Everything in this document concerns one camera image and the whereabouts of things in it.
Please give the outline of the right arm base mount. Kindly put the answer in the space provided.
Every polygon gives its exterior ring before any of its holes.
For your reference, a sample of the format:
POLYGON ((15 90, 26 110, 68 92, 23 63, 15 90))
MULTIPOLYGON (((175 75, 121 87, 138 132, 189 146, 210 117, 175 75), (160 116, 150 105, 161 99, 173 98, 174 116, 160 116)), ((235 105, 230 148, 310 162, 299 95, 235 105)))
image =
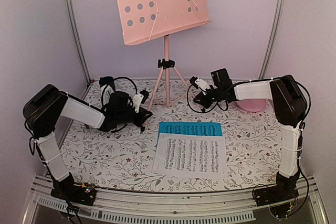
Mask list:
POLYGON ((257 206, 271 205, 278 202, 296 199, 299 196, 296 182, 277 182, 274 186, 260 184, 252 190, 252 197, 257 206))

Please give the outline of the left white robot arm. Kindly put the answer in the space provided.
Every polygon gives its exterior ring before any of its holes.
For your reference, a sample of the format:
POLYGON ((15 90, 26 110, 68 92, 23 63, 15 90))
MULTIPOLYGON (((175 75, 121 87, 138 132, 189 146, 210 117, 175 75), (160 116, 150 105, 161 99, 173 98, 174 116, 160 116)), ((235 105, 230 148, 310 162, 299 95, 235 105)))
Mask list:
POLYGON ((144 131, 144 122, 153 114, 140 106, 142 94, 131 98, 127 93, 116 91, 109 103, 96 108, 87 102, 60 91, 54 85, 43 87, 23 108, 25 127, 37 145, 41 161, 47 166, 57 190, 67 200, 78 195, 78 188, 61 156, 55 135, 55 126, 60 117, 81 122, 102 132, 116 131, 117 126, 129 123, 144 131))

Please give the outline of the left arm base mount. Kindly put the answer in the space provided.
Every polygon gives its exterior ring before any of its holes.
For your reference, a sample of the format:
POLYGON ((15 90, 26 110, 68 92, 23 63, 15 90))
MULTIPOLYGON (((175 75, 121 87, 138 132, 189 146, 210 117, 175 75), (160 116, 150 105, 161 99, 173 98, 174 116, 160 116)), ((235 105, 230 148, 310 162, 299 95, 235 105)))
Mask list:
POLYGON ((84 183, 84 187, 82 187, 76 184, 72 174, 69 174, 60 182, 53 178, 53 189, 50 195, 69 202, 93 206, 96 194, 97 191, 88 183, 84 183))

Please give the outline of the pink music stand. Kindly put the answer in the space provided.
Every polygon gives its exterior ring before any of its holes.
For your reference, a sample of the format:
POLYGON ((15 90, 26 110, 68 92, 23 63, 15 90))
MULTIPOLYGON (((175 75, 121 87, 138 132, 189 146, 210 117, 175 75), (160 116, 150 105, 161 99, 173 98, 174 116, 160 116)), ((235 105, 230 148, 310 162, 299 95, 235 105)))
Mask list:
POLYGON ((124 44, 135 46, 163 38, 164 58, 152 91, 148 110, 152 109, 161 79, 165 79, 166 106, 173 105, 170 96, 170 71, 185 83, 185 78, 170 58, 171 34, 209 24, 207 0, 117 0, 124 44))

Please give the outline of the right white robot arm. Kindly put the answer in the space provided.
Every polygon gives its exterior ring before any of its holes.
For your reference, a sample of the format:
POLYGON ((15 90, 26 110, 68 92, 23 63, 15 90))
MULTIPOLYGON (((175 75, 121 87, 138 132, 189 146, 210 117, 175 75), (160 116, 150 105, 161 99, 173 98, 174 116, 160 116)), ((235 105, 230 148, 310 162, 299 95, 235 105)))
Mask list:
POLYGON ((292 75, 233 83, 226 69, 211 73, 213 85, 198 77, 191 77, 191 86, 200 90, 194 103, 207 113, 213 104, 245 100, 270 100, 281 128, 282 155, 278 177, 299 176, 298 160, 302 150, 302 131, 305 127, 311 99, 305 97, 305 87, 292 75))

